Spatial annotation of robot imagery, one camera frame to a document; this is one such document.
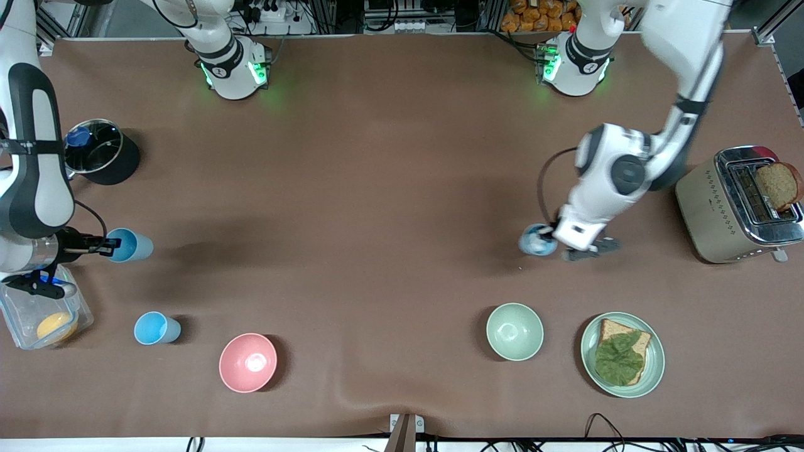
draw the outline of metal frame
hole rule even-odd
[[[86,6],[76,4],[70,17],[70,23],[65,28],[44,8],[36,8],[36,38],[39,40],[39,54],[50,55],[57,39],[79,37],[84,29],[87,11]]]
[[[802,5],[804,0],[787,0],[770,18],[759,27],[753,28],[754,42],[757,46],[773,45],[773,33]]]

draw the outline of green indicator light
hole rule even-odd
[[[610,58],[607,58],[605,63],[603,63],[603,68],[601,68],[601,76],[597,78],[597,81],[600,82],[605,77],[605,69],[609,66],[609,62],[611,61]]]
[[[204,67],[203,63],[201,63],[201,70],[203,71],[204,76],[207,78],[207,84],[212,86],[212,79],[210,79],[209,72],[207,72],[207,68]]]
[[[257,84],[264,84],[268,78],[265,75],[265,67],[263,67],[261,64],[249,63],[248,70],[251,71],[252,76],[254,76],[254,81]]]
[[[553,61],[547,65],[544,69],[544,79],[547,81],[553,81],[556,78],[556,72],[558,72],[558,67],[561,65],[561,55],[556,55],[553,58]]]

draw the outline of toaster lever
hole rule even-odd
[[[770,252],[773,255],[773,260],[776,262],[787,262],[787,252],[784,249],[776,247]]]

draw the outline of lettuce leaf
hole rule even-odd
[[[597,346],[595,370],[603,380],[625,386],[637,376],[645,360],[632,348],[642,332],[631,331],[613,335]]]

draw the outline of sandwich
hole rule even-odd
[[[650,333],[604,318],[595,351],[595,371],[615,386],[635,385],[645,370],[650,338]]]

